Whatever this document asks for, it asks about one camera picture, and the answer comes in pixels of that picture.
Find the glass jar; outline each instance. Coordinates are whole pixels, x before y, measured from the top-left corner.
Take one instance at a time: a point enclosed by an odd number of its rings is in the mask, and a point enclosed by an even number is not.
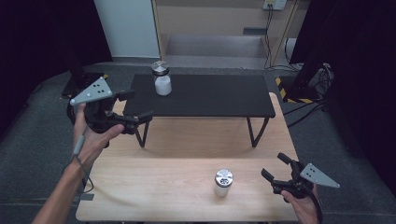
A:
[[[164,61],[155,62],[151,66],[151,72],[154,75],[155,91],[163,96],[171,93],[172,84],[168,63]]]

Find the wooden tabletop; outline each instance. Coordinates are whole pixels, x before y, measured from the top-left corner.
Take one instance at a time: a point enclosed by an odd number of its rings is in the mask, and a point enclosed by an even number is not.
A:
[[[155,117],[148,141],[121,135],[110,142],[91,171],[92,201],[81,201],[81,221],[284,221],[297,220],[291,205],[272,192],[262,168],[289,180],[291,169],[276,156],[297,160],[279,102],[276,117],[252,147],[242,118]],[[123,103],[115,111],[121,112]],[[252,119],[254,133],[263,119]],[[213,192],[215,173],[234,176],[226,197]]]

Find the black tabletop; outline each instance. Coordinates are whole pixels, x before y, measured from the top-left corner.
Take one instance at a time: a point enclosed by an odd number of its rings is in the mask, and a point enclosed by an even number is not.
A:
[[[134,98],[123,114],[153,110],[162,117],[273,118],[276,113],[264,76],[171,75],[172,92],[156,93],[152,75],[134,75]]]

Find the forearm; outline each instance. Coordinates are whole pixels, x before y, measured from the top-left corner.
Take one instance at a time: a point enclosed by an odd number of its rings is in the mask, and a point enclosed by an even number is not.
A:
[[[72,162],[68,165],[33,223],[65,223],[82,177],[79,164]]]

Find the gray floor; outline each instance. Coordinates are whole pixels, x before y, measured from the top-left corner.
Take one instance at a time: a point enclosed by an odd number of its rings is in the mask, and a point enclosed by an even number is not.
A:
[[[275,77],[295,74],[264,70],[265,53],[259,38],[198,37],[171,38],[166,61],[173,73],[265,74],[268,89],[277,94]],[[149,73],[154,61],[116,59],[86,70],[109,74],[109,85],[121,91],[129,87],[133,74]],[[280,58],[278,63],[285,63],[285,59]],[[72,127],[64,114],[67,102],[59,99],[68,78],[68,74],[61,74],[45,81],[0,144],[0,223],[29,223],[42,203],[9,199],[48,197],[68,161]],[[280,104],[284,112],[301,105]],[[309,107],[285,116],[286,122],[299,119]],[[341,184],[340,189],[319,188],[323,223],[396,223],[395,197],[366,159],[347,153],[328,113],[314,113],[290,128],[290,136],[301,161],[313,162]],[[74,204],[67,223],[80,223],[75,218],[76,210]]]

